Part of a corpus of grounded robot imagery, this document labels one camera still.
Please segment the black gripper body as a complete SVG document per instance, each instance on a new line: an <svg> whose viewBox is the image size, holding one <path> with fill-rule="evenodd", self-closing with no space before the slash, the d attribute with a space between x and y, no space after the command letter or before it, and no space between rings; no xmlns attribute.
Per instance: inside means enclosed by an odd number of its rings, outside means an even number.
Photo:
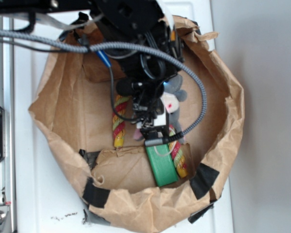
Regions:
<svg viewBox="0 0 291 233"><path fill-rule="evenodd" d="M105 41L147 46L183 61L182 42L173 16L160 0L95 0L92 16ZM179 68L146 52L134 49L108 49L128 77L164 80L175 76Z"/></svg>

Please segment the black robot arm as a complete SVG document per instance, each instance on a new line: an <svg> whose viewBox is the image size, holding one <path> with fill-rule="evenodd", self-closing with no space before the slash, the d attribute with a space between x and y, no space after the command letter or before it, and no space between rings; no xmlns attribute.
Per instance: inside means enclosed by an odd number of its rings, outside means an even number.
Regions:
<svg viewBox="0 0 291 233"><path fill-rule="evenodd" d="M183 60L173 16L159 0L0 0L0 14L27 13L30 25L38 13L90 10L105 42L147 46ZM151 81L175 76L179 68L145 51L105 49L128 77Z"/></svg>

